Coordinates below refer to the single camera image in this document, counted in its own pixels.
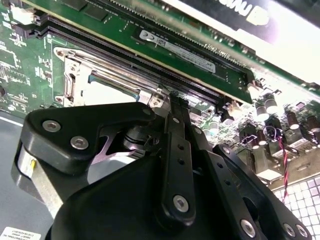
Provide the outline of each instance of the black bracket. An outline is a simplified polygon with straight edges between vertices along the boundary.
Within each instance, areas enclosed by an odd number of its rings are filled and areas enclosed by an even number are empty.
[[[171,95],[170,107],[166,118],[141,103],[50,108],[26,117],[12,174],[29,180],[24,190],[32,189],[49,209],[42,186],[27,188],[28,183],[44,176],[62,200],[52,240],[191,240],[199,234],[202,240],[311,239],[227,145],[212,150],[204,132],[191,125],[188,102]],[[47,120],[61,128],[47,131]],[[86,139],[86,148],[75,148],[74,136]],[[108,140],[99,153],[100,137]],[[36,160],[29,177],[17,163],[22,148]],[[88,185],[87,170],[96,155],[116,149],[145,155]]]

